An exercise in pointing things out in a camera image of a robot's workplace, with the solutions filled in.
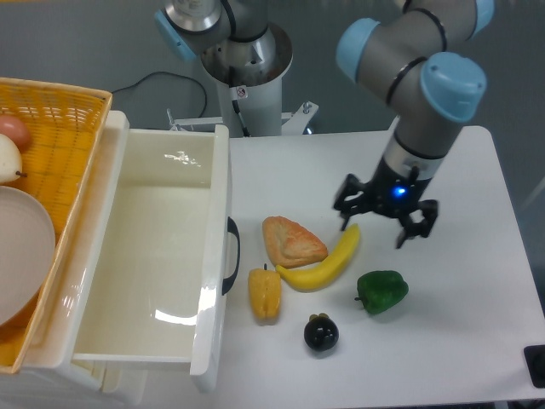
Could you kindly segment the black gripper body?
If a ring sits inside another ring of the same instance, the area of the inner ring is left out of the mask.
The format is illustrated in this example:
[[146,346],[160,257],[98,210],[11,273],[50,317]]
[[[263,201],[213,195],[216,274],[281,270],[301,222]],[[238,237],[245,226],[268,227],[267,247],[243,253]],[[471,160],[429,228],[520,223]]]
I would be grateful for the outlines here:
[[348,174],[336,193],[333,208],[339,214],[351,210],[353,216],[372,212],[398,221],[412,219],[415,237],[426,238],[439,215],[439,202],[422,199],[430,181],[422,179],[420,174],[420,168],[413,165],[409,174],[402,176],[382,159],[366,183]]

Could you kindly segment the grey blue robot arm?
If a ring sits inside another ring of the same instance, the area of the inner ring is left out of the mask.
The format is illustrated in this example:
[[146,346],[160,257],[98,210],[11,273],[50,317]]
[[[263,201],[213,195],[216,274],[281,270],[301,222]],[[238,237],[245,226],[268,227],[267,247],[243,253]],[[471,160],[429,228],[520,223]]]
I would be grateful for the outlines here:
[[[334,207],[344,221],[373,212],[399,221],[398,243],[427,237],[438,203],[422,198],[462,126],[486,90],[483,70],[450,52],[483,30],[492,1],[407,1],[389,25],[352,23],[336,47],[336,64],[398,116],[368,182],[347,176]],[[168,1],[154,16],[163,40],[182,60],[199,59],[215,80],[231,134],[281,132],[281,80],[290,40],[262,1]]]

